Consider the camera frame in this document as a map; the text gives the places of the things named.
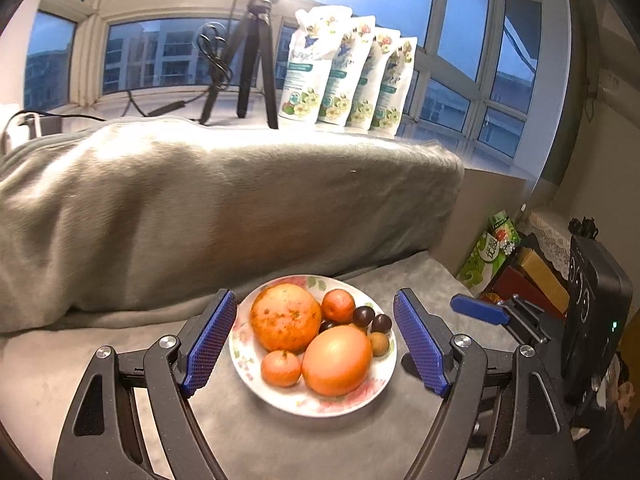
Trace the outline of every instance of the tripod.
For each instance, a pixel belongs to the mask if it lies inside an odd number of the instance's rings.
[[[249,104],[251,79],[254,73],[258,50],[262,57],[262,81],[264,84],[264,101],[267,109],[267,123],[272,130],[278,129],[278,107],[276,104],[276,86],[273,74],[273,33],[271,31],[271,6],[279,0],[251,0],[240,21],[238,28],[226,43],[222,53],[222,63],[229,66],[240,47],[244,44],[242,72],[238,93],[238,117],[244,119]],[[205,124],[211,115],[220,90],[215,81],[209,86],[209,95],[202,108],[200,124]]]

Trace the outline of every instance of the black speaker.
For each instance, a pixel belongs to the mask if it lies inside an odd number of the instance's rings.
[[[595,240],[571,238],[569,307],[562,336],[564,398],[581,411],[609,367],[625,327],[633,286]]]

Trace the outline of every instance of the plate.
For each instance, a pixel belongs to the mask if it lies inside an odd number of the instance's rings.
[[[398,346],[393,330],[389,333],[389,350],[382,357],[374,357],[371,363],[369,376],[354,391],[341,397],[323,397],[306,387],[305,381],[300,378],[295,386],[290,388],[278,388],[269,386],[260,376],[260,363],[267,351],[262,348],[254,337],[254,331],[249,323],[249,312],[255,298],[268,286],[279,283],[293,283],[308,290],[316,300],[321,303],[324,295],[334,288],[342,288],[353,296],[356,306],[369,305],[376,314],[382,314],[382,309],[377,306],[364,292],[347,283],[313,276],[310,274],[295,274],[277,278],[256,288],[238,306],[238,316],[229,336],[229,349],[231,359],[241,379],[249,389],[271,406],[293,413],[294,415],[311,417],[329,417],[345,415],[354,412],[369,404],[385,388],[396,367]]]

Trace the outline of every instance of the metal screw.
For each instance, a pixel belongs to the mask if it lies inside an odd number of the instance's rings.
[[[95,356],[98,359],[104,359],[105,357],[109,357],[111,355],[111,347],[110,346],[101,346],[95,351]]]
[[[460,348],[469,348],[471,346],[471,341],[472,339],[465,334],[458,334],[453,338],[453,342]]]
[[[175,346],[176,342],[176,338],[172,335],[161,337],[159,341],[162,348],[172,348],[173,346]]]
[[[522,345],[520,347],[520,353],[524,355],[524,357],[533,357],[536,351],[529,345]]]

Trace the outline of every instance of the tangerine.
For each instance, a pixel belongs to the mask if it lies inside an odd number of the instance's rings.
[[[318,334],[322,323],[320,304],[304,288],[281,283],[255,298],[249,315],[258,342],[272,352],[302,352]]]
[[[334,288],[322,298],[322,315],[336,323],[350,323],[356,302],[346,290]]]
[[[352,326],[335,326],[322,332],[306,348],[302,376],[318,394],[335,397],[360,386],[373,359],[367,336]]]
[[[271,386],[293,386],[298,382],[301,371],[296,355],[286,350],[270,352],[260,363],[260,375]]]

